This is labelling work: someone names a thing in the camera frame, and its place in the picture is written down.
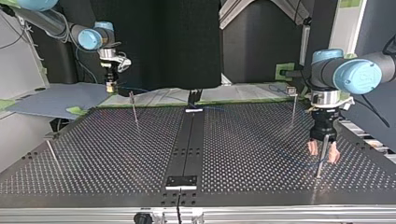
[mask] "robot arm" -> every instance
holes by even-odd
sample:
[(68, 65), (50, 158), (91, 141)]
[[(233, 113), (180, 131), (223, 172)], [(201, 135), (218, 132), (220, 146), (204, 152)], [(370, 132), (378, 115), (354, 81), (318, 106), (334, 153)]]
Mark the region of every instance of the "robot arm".
[(341, 49), (326, 49), (314, 53), (312, 77), (308, 82), (312, 89), (312, 117), (315, 121), (310, 131), (308, 147), (317, 153), (317, 140), (323, 142), (321, 158), (324, 160), (330, 146), (329, 162), (336, 163), (337, 131), (333, 123), (339, 118), (340, 109), (354, 105), (352, 97), (343, 98), (342, 92), (366, 94), (379, 84), (396, 78), (396, 60), (391, 54), (376, 52), (356, 59), (344, 59)]
[(102, 66), (107, 70), (107, 92), (115, 92), (118, 73), (128, 69), (132, 62), (125, 54), (118, 54), (115, 47), (114, 27), (111, 22), (99, 21), (93, 28), (68, 22), (64, 15), (50, 10), (58, 0), (0, 0), (8, 5), (16, 15), (44, 30), (49, 36), (62, 41), (70, 41), (78, 48), (97, 50)]

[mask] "black cable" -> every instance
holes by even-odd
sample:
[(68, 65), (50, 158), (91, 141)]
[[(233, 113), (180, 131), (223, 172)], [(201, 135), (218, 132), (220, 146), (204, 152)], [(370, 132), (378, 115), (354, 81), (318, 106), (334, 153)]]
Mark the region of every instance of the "black cable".
[(368, 99), (365, 95), (362, 95), (362, 97), (363, 97), (363, 100), (367, 103), (367, 105), (369, 105), (369, 106), (372, 108), (372, 111), (382, 120), (382, 122), (383, 122), (388, 128), (390, 128), (390, 125), (389, 125), (388, 121), (387, 121), (386, 119), (384, 119), (384, 118), (379, 114), (379, 112), (376, 110), (375, 106), (372, 105), (372, 103), (370, 103), (369, 99)]
[(302, 1), (302, 0), (299, 0), (299, 1), (298, 1), (297, 8), (296, 8), (296, 13), (294, 14), (294, 23), (296, 23), (296, 25), (297, 25), (298, 9), (300, 8), (301, 1)]
[(23, 29), (22, 29), (22, 33), (20, 34), (20, 36), (18, 37), (18, 39), (16, 39), (14, 42), (12, 42), (12, 43), (10, 43), (10, 44), (7, 44), (7, 45), (5, 45), (5, 46), (3, 46), (3, 47), (0, 47), (0, 49), (6, 49), (6, 48), (9, 48), (9, 47), (15, 45), (16, 43), (18, 43), (18, 41), (20, 41), (20, 40), (23, 38), (23, 35), (24, 35), (24, 33), (25, 33), (25, 27), (23, 26), (22, 28), (23, 28)]
[(394, 41), (396, 40), (396, 35), (394, 35), (388, 42), (387, 44), (384, 46), (384, 48), (382, 49), (382, 53), (385, 55), (396, 55), (396, 52), (390, 52), (388, 50), (389, 46), (391, 43), (394, 43)]
[(303, 80), (304, 80), (305, 86), (306, 86), (308, 89), (311, 89), (311, 86), (309, 85), (308, 80), (306, 80), (306, 78), (305, 78), (305, 76), (304, 76), (303, 70), (300, 70), (300, 73), (301, 73), (301, 77), (302, 77)]
[(390, 125), (389, 125), (389, 123), (387, 122), (387, 120), (386, 119), (384, 119), (384, 118), (382, 118), (381, 117), (381, 115), (378, 113), (378, 111), (376, 111), (376, 109), (375, 108), (371, 108), (370, 106), (368, 106), (367, 104), (365, 104), (364, 102), (362, 102), (362, 101), (359, 101), (359, 100), (354, 100), (356, 103), (358, 103), (358, 104), (360, 104), (360, 105), (362, 105), (362, 106), (364, 106), (364, 107), (366, 107), (368, 110), (370, 110), (371, 112), (373, 112), (379, 119), (381, 119), (381, 121), (388, 127), (388, 128), (390, 128)]

